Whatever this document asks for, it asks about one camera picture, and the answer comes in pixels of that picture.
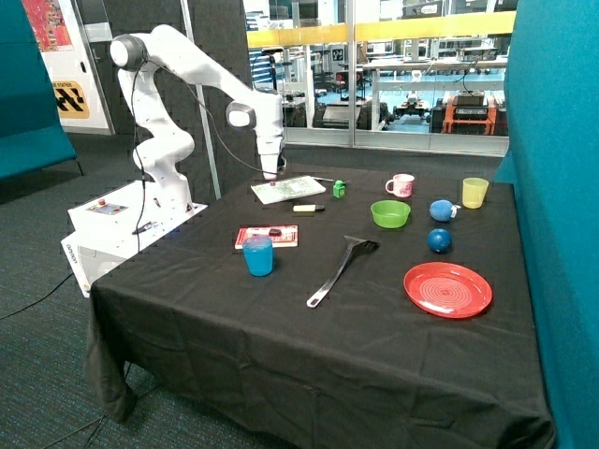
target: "green object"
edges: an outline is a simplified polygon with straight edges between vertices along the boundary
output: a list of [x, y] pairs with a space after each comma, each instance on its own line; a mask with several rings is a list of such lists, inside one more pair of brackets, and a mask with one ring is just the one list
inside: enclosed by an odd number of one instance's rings
[[411, 210], [409, 205], [394, 199], [385, 199], [371, 205], [374, 222], [387, 229], [405, 225]]
[[335, 182], [335, 185], [333, 185], [333, 196], [336, 198], [343, 198], [345, 196], [345, 182]]

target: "pen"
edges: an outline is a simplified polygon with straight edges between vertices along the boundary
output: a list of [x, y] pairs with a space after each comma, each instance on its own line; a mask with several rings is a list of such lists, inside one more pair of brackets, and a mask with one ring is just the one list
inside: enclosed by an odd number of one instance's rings
[[324, 209], [322, 204], [300, 204], [293, 207], [294, 212], [322, 212]]

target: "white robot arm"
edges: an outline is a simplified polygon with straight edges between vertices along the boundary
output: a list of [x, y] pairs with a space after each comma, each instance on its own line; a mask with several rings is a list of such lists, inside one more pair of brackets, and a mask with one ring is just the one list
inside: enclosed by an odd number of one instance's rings
[[185, 210], [192, 204], [187, 178], [175, 164], [191, 154], [194, 140], [165, 109], [153, 81], [161, 67], [188, 84], [215, 87], [230, 96], [228, 123], [235, 129], [256, 131], [264, 178], [276, 179], [284, 140], [281, 97], [275, 91], [250, 89], [168, 25], [159, 25], [150, 34], [116, 37], [110, 55], [121, 68], [119, 82], [135, 121], [153, 135], [138, 145], [141, 161], [134, 159], [159, 184], [163, 207]]

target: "glass window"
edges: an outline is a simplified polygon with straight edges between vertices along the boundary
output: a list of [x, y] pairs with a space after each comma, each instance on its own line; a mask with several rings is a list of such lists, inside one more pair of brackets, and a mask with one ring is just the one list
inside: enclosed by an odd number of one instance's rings
[[245, 0], [254, 82], [289, 142], [501, 155], [516, 3]]

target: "blue ball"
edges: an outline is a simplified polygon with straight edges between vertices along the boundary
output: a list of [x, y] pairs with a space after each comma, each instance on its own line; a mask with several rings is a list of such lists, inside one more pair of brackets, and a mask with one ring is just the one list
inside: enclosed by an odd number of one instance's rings
[[451, 234], [444, 229], [433, 229], [428, 238], [429, 248], [438, 254], [446, 253], [451, 246]]
[[431, 204], [431, 217], [437, 222], [449, 222], [451, 221], [451, 214], [453, 213], [453, 204], [451, 201], [446, 199], [440, 199]]

